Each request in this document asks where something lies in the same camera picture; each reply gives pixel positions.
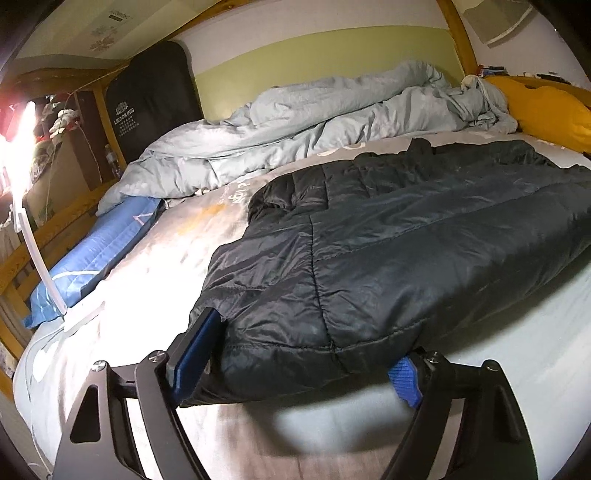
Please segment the black puffer jacket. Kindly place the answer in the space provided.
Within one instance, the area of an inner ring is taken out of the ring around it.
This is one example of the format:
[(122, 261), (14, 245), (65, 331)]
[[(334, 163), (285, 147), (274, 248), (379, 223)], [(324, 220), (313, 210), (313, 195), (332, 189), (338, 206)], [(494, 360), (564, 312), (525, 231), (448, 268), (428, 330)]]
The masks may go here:
[(185, 404), (322, 388), (528, 297), (590, 245), (590, 172), (523, 141), (366, 153), (277, 177), (218, 247), (191, 317), (221, 314)]

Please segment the grey heart print bedsheet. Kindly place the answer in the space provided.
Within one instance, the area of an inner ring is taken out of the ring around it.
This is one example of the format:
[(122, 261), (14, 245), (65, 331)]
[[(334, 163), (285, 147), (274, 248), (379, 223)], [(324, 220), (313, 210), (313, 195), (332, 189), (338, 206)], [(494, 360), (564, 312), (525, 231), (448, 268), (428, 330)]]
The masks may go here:
[[(13, 380), (16, 408), (54, 458), (92, 364), (133, 364), (187, 327), (211, 254), (242, 236), (267, 177), (239, 180), (166, 209), (135, 248), (64, 319), (42, 324)], [(538, 474), (555, 476), (590, 422), (590, 259), (524, 302), (433, 343), (449, 360), (498, 361), (518, 399)], [(214, 479), (377, 479), (412, 410), (386, 374), (266, 402), (178, 412)]]

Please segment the blue patterned pillow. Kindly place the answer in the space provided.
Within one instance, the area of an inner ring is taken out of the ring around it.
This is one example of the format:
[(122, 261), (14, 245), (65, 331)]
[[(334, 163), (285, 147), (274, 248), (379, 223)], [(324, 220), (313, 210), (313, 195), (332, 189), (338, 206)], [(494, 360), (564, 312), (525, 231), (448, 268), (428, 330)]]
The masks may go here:
[(163, 209), (152, 197), (128, 197), (100, 216), (48, 275), (66, 308), (76, 305), (143, 238)]

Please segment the cardboard box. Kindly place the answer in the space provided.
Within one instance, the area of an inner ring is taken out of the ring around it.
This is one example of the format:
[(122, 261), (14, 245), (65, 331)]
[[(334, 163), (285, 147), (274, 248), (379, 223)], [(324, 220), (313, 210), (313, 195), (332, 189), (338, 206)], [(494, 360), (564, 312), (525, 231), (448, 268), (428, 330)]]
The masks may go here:
[(50, 164), (24, 197), (27, 213), (35, 226), (41, 227), (101, 183), (99, 162), (82, 132), (67, 132)]

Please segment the mustard yellow pillow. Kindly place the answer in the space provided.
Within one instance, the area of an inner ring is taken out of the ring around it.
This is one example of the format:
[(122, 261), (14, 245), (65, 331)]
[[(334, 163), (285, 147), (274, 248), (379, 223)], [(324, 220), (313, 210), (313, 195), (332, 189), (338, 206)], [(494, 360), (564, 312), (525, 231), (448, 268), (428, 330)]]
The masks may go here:
[(590, 153), (590, 109), (575, 96), (552, 86), (528, 88), (508, 77), (486, 81), (503, 92), (510, 115), (525, 134)]

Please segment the black hanging garment bag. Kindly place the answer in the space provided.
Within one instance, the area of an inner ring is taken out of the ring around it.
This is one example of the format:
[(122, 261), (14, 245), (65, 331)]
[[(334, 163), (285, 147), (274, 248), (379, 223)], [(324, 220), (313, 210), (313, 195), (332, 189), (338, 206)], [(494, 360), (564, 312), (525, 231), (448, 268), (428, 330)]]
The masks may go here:
[(204, 118), (185, 50), (171, 41), (132, 58), (108, 85), (105, 102), (127, 164), (172, 129)]

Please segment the light blue rumpled duvet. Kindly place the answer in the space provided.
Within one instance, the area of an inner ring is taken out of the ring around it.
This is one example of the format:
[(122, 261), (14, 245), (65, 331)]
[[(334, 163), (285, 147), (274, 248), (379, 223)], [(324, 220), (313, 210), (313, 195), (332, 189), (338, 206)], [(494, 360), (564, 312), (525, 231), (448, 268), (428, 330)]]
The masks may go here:
[(516, 131), (501, 90), (466, 76), (452, 86), (433, 65), (408, 60), (356, 78), (274, 87), (230, 117), (183, 124), (148, 145), (98, 203), (183, 198), (332, 149), (415, 133)]

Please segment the checkered hanging cloth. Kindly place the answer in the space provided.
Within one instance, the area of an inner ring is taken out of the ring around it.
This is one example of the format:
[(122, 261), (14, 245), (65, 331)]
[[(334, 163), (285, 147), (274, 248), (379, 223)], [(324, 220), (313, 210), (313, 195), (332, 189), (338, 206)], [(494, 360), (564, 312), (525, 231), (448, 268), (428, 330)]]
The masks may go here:
[(486, 45), (511, 34), (533, 11), (533, 5), (522, 0), (455, 1), (454, 4)]

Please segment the wooden bunk bed frame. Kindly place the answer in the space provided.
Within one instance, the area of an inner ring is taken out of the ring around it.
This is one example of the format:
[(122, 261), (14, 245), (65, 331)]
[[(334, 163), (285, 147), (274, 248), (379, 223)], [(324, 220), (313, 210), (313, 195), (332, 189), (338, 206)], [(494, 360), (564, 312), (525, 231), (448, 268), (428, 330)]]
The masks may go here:
[(531, 85), (590, 90), (590, 56), (548, 6), (536, 2), (521, 25), (483, 44), (455, 1), (65, 1), (18, 50), (1, 84), (1, 130), (12, 134), (21, 107), (38, 102), (43, 127), (56, 118), (49, 98), (74, 111), (65, 131), (38, 137), (48, 165), (64, 135), (80, 130), (102, 183), (56, 213), (35, 240), (54, 265), (94, 225), (100, 197), (124, 161), (107, 112), (108, 85), (132, 58), (163, 42), (180, 44), (204, 118), (228, 117), (276, 85), (356, 77), (404, 60), (436, 66), (452, 82), (499, 66)]

